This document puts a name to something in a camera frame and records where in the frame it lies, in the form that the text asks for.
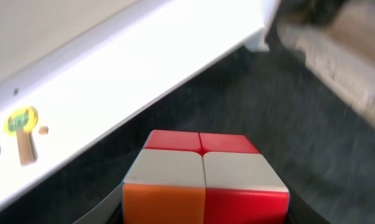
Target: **dark gray surface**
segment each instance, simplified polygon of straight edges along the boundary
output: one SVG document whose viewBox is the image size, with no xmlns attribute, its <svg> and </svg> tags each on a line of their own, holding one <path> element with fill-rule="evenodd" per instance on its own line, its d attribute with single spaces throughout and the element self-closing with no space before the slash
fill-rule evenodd
<svg viewBox="0 0 375 224">
<path fill-rule="evenodd" d="M 152 129 L 244 134 L 327 220 L 375 223 L 375 131 L 282 49 L 231 54 L 23 196 L 0 223 L 80 218 L 121 182 Z"/>
</svg>

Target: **red square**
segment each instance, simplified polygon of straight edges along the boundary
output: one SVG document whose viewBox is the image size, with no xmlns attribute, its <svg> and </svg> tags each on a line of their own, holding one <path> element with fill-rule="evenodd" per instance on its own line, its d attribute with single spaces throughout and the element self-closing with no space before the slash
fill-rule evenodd
<svg viewBox="0 0 375 224">
<path fill-rule="evenodd" d="M 153 130 L 144 149 L 192 151 L 202 154 L 200 135 L 184 131 Z"/>
<path fill-rule="evenodd" d="M 288 192 L 206 189 L 204 224 L 282 224 Z"/>
<path fill-rule="evenodd" d="M 240 152 L 259 154 L 243 135 L 200 133 L 204 154 L 207 152 Z"/>
</svg>

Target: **beige wall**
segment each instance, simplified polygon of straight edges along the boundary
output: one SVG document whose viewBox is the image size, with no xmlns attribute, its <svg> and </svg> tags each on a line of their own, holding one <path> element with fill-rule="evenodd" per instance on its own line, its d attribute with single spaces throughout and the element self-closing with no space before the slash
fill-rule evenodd
<svg viewBox="0 0 375 224">
<path fill-rule="evenodd" d="M 137 0 L 0 0 L 0 83 Z"/>
</svg>

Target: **yellow ring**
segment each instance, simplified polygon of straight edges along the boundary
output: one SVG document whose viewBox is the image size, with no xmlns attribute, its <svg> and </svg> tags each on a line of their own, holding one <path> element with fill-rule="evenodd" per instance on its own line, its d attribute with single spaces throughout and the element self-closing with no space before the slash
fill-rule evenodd
<svg viewBox="0 0 375 224">
<path fill-rule="evenodd" d="M 26 125 L 24 125 L 23 127 L 23 131 L 26 132 L 26 133 L 31 133 L 33 128 L 35 127 L 35 125 L 37 124 L 38 122 L 38 112 L 35 108 L 33 108 L 32 106 L 28 106 L 28 107 L 25 107 L 25 108 L 21 108 L 21 109 L 18 109 L 16 110 L 15 112 L 13 112 L 10 117 L 8 117 L 8 119 L 6 120 L 5 122 L 5 125 L 4 125 L 4 131 L 6 134 L 9 134 L 11 136 L 15 136 L 16 135 L 16 132 L 15 131 L 11 131 L 9 130 L 9 121 L 12 119 L 12 118 L 15 118 L 15 117 L 18 117 L 18 116 L 21 116 L 23 114 L 26 114 L 28 113 L 28 122 Z"/>
</svg>

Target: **white table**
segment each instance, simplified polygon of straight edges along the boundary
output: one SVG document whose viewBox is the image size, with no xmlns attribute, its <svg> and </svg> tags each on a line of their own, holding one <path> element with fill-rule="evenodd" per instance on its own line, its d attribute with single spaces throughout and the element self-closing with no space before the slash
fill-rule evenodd
<svg viewBox="0 0 375 224">
<path fill-rule="evenodd" d="M 278 2 L 142 0 L 0 85 L 0 211 L 248 38 L 262 41 Z M 30 105 L 49 134 L 32 133 L 38 159 L 22 167 L 2 129 Z"/>
</svg>

